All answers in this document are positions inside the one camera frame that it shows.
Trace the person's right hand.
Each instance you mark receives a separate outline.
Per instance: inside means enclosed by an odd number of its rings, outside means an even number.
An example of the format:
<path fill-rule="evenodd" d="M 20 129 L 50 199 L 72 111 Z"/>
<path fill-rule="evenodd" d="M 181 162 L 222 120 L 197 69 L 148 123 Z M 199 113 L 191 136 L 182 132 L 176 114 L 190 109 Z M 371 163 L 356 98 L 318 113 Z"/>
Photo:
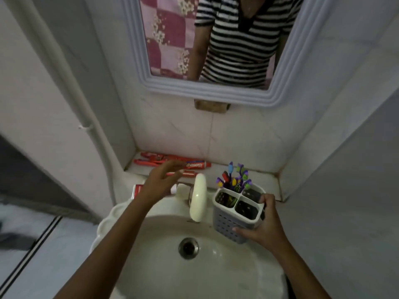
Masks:
<path fill-rule="evenodd" d="M 275 206 L 275 196 L 272 194 L 262 194 L 260 203 L 264 204 L 264 220 L 257 226 L 261 233 L 261 240 L 251 240 L 272 254 L 277 253 L 289 243 L 283 230 L 277 209 Z"/>

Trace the person's left hand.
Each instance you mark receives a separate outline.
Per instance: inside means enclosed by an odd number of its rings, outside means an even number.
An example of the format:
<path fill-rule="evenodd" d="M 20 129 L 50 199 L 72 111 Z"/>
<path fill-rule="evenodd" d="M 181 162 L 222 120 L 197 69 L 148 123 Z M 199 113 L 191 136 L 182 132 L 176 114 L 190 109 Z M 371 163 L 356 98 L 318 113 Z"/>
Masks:
<path fill-rule="evenodd" d="M 159 184 L 156 181 L 156 168 L 154 168 L 135 201 L 138 201 L 138 205 L 143 209 L 149 210 L 158 201 L 167 196 L 173 185 L 175 184 Z"/>

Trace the grey plastic toothbrush holder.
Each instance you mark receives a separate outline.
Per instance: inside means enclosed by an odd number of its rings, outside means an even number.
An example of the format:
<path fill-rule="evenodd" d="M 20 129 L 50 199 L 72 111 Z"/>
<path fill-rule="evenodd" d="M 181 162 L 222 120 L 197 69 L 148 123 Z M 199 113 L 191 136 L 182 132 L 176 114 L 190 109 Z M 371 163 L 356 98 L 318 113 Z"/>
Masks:
<path fill-rule="evenodd" d="M 243 244 L 247 239 L 233 231 L 234 227 L 253 230 L 264 219 L 265 204 L 260 203 L 264 190 L 257 185 L 241 193 L 219 188 L 214 195 L 213 228 L 229 240 Z"/>

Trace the person's left forearm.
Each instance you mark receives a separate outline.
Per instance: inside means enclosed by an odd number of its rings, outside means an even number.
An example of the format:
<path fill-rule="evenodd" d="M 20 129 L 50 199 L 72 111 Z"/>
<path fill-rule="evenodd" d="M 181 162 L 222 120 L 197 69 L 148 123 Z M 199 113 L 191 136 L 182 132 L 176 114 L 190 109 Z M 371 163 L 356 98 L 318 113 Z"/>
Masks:
<path fill-rule="evenodd" d="M 159 200 L 141 191 L 53 299 L 109 299 L 145 217 Z"/>

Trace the person's right forearm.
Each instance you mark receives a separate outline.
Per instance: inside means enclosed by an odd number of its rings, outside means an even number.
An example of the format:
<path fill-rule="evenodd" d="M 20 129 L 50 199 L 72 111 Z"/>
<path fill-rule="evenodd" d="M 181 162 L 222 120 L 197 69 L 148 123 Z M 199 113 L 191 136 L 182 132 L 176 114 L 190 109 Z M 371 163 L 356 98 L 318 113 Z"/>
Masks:
<path fill-rule="evenodd" d="M 271 252 L 282 266 L 297 299 L 332 299 L 287 239 L 273 242 Z"/>

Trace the flat red toothpaste tube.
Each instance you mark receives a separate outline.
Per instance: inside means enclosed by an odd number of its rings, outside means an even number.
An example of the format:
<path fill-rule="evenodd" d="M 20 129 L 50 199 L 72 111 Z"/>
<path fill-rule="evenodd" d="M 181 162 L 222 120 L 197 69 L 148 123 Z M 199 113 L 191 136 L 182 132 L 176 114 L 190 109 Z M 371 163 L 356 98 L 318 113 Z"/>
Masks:
<path fill-rule="evenodd" d="M 190 161 L 190 158 L 187 158 L 187 157 L 170 155 L 170 154 L 153 153 L 153 152 L 147 152 L 147 151 L 141 152 L 140 156 L 147 159 L 150 162 L 167 161 L 167 160 Z"/>

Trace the long red toothpaste tube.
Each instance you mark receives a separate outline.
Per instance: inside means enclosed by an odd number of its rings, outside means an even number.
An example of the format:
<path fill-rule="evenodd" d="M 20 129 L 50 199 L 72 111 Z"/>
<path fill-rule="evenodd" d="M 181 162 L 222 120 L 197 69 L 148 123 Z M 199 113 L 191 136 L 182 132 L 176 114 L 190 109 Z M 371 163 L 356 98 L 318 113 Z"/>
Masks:
<path fill-rule="evenodd" d="M 157 167 L 164 164 L 166 161 L 167 160 L 147 161 L 144 159 L 134 159 L 133 163 L 140 166 Z M 203 170 L 212 167 L 212 164 L 206 161 L 184 161 L 184 163 L 186 165 L 186 170 Z"/>

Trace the white tap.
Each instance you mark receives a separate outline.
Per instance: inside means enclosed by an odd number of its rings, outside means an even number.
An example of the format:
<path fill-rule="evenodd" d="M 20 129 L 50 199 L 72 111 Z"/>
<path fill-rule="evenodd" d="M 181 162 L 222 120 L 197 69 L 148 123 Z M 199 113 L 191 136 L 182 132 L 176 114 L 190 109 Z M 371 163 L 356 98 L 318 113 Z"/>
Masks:
<path fill-rule="evenodd" d="M 176 186 L 176 198 L 190 203 L 190 217 L 194 222 L 201 222 L 207 209 L 207 182 L 204 174 L 199 173 L 193 186 L 179 183 Z"/>

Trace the red and white toothpaste tube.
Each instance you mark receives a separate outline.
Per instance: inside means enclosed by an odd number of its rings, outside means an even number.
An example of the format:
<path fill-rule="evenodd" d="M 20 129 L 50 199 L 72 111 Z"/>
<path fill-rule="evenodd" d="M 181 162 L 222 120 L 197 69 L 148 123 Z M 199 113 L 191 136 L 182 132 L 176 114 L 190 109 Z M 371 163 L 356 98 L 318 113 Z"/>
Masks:
<path fill-rule="evenodd" d="M 142 190 L 144 185 L 135 185 L 133 187 L 131 200 Z M 183 183 L 177 183 L 172 186 L 166 197 L 175 197 L 176 199 L 187 201 L 191 193 L 192 187 Z"/>

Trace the bunch of colourful toothbrushes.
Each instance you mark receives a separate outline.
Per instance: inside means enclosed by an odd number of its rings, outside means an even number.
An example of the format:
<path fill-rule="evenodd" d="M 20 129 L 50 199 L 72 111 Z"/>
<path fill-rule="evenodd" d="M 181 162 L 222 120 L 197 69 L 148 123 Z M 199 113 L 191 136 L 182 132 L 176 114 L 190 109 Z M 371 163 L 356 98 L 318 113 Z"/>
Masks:
<path fill-rule="evenodd" d="M 248 171 L 244 165 L 238 163 L 234 166 L 231 161 L 228 164 L 227 171 L 222 173 L 222 177 L 218 177 L 216 184 L 220 189 L 230 190 L 236 194 L 242 194 L 244 190 L 252 187 L 252 180 L 248 177 Z M 224 207 L 233 208 L 238 202 L 238 198 L 222 192 L 217 195 L 216 202 Z"/>

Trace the white ceramic sink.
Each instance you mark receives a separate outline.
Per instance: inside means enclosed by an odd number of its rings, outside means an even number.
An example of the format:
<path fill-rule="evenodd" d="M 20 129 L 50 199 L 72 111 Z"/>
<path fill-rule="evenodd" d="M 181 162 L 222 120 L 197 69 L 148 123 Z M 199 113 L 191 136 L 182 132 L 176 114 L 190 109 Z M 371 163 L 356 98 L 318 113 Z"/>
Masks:
<path fill-rule="evenodd" d="M 110 299 L 289 299 L 276 259 L 261 246 L 237 244 L 213 228 L 213 202 L 201 222 L 190 203 L 166 197 L 145 217 Z M 183 259 L 179 243 L 195 238 L 199 253 Z"/>

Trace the metal sink drain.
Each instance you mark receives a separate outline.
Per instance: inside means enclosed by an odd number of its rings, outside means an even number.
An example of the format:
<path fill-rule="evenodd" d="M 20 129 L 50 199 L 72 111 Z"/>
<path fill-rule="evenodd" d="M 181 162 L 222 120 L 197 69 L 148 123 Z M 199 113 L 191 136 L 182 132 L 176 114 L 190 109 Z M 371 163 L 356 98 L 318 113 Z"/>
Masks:
<path fill-rule="evenodd" d="M 199 253 L 199 244 L 195 238 L 184 238 L 178 246 L 179 255 L 185 260 L 194 259 Z"/>

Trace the brown wooden block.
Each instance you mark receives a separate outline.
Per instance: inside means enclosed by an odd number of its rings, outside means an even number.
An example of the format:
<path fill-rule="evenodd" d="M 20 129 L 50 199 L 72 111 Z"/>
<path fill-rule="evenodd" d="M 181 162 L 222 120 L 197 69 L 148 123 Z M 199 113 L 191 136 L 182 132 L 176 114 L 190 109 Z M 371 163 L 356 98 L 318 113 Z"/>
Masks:
<path fill-rule="evenodd" d="M 216 114 L 225 114 L 230 109 L 231 104 L 195 99 L 194 107 L 195 109 L 200 111 L 211 112 Z"/>

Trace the white framed mirror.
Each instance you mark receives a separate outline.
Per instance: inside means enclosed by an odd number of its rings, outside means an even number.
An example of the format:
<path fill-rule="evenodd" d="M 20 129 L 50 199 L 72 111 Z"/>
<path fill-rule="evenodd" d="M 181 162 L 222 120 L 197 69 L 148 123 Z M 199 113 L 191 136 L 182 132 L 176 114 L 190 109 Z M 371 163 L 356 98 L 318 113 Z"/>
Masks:
<path fill-rule="evenodd" d="M 151 92 L 271 108 L 284 101 L 333 0 L 122 0 Z"/>

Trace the white wall pipe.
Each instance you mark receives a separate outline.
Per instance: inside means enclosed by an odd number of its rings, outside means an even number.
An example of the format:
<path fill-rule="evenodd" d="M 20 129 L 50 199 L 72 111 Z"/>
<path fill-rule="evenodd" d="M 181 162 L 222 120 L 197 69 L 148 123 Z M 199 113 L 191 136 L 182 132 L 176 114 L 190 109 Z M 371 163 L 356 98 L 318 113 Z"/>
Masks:
<path fill-rule="evenodd" d="M 115 177 L 135 151 L 126 115 L 86 0 L 4 0 Z"/>

